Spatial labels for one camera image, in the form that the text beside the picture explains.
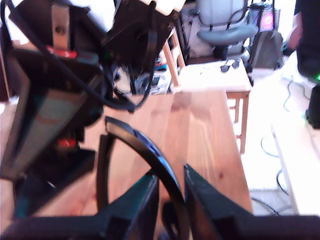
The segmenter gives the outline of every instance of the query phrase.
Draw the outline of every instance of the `office chair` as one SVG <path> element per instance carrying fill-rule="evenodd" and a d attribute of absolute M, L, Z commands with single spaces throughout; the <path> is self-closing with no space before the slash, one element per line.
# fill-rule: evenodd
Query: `office chair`
<path fill-rule="evenodd" d="M 250 54 L 243 43 L 258 32 L 258 27 L 239 25 L 240 22 L 246 23 L 247 8 L 247 0 L 196 0 L 196 8 L 190 11 L 190 15 L 198 16 L 203 27 L 210 27 L 209 31 L 198 31 L 197 36 L 215 47 L 213 55 L 216 58 L 226 60 L 228 55 L 241 58 L 244 63 L 249 60 Z"/>

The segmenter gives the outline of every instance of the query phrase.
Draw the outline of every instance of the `wooden tabletop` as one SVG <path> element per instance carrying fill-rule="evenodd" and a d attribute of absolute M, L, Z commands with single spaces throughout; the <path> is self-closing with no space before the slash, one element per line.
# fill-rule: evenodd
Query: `wooden tabletop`
<path fill-rule="evenodd" d="M 179 87 L 176 87 L 176 91 L 194 92 L 207 89 L 225 90 L 226 92 L 251 91 L 252 87 L 242 60 L 240 60 L 237 69 L 231 66 L 234 60 L 226 62 L 215 61 L 183 67 L 179 75 Z M 223 73 L 220 67 L 225 64 L 230 68 Z"/>
<path fill-rule="evenodd" d="M 125 121 L 146 134 L 163 151 L 182 190 L 183 165 L 188 163 L 221 193 L 252 211 L 224 91 L 154 95 L 134 114 L 109 108 L 105 109 L 104 114 Z M 98 149 L 101 134 L 105 134 L 104 118 L 86 130 L 85 146 Z M 110 164 L 110 200 L 122 195 L 149 168 L 129 147 L 117 142 Z M 1 187 L 2 183 L 6 188 L 10 185 L 2 180 Z M 95 172 L 88 174 L 37 214 L 53 216 L 96 213 L 95 184 Z M 167 199 L 168 194 L 161 184 L 160 206 Z M 10 206 L 10 203 L 1 194 L 1 220 L 9 216 L 3 209 Z"/>
<path fill-rule="evenodd" d="M 293 114 L 280 119 L 272 132 L 293 210 L 320 216 L 320 130 Z"/>

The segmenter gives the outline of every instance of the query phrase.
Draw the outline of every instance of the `floor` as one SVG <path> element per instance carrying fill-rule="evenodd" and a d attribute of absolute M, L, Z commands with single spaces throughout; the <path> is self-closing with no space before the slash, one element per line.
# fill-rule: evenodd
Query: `floor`
<path fill-rule="evenodd" d="M 252 73 L 254 87 L 250 94 L 246 150 L 242 157 L 242 165 L 250 190 L 251 197 L 269 204 L 276 211 L 287 209 L 291 205 L 290 198 L 277 186 L 276 175 L 281 169 L 280 160 L 267 155 L 261 148 L 261 139 L 264 149 L 270 154 L 277 155 L 277 149 L 271 133 L 271 124 L 280 114 L 303 115 L 308 108 L 309 101 L 303 95 L 303 88 L 295 84 L 289 86 L 288 79 L 300 83 L 305 87 L 305 94 L 310 96 L 313 85 L 301 77 L 297 71 L 297 56 L 295 53 L 286 59 L 285 66 L 277 71 L 254 70 Z M 279 176 L 280 184 L 286 184 L 282 174 Z M 266 206 L 252 201 L 255 215 L 274 214 Z M 287 209 L 280 214 L 293 214 Z"/>

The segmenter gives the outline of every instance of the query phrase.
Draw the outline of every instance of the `gray backpack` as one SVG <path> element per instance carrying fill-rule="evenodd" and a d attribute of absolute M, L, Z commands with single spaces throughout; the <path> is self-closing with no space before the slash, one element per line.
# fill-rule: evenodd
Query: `gray backpack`
<path fill-rule="evenodd" d="M 249 63 L 253 68 L 278 69 L 284 65 L 283 37 L 276 30 L 259 32 L 253 40 Z"/>

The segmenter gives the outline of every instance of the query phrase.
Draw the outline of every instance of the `white desk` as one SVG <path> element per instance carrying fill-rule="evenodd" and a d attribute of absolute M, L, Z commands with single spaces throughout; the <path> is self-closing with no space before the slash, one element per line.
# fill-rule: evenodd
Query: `white desk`
<path fill-rule="evenodd" d="M 320 216 L 320 130 L 298 116 L 271 128 L 294 212 Z"/>
<path fill-rule="evenodd" d="M 227 65 L 233 62 L 234 60 L 229 60 Z M 241 134 L 236 136 L 241 141 L 240 153 L 243 154 L 246 147 L 249 94 L 252 87 L 242 61 L 237 69 L 230 66 L 229 71 L 223 73 L 220 67 L 225 63 L 226 61 L 216 61 L 185 66 L 179 75 L 179 86 L 174 90 L 176 92 L 224 90 L 228 99 L 235 99 L 235 106 L 231 107 L 235 109 L 235 123 L 239 120 L 240 100 L 243 99 Z"/>

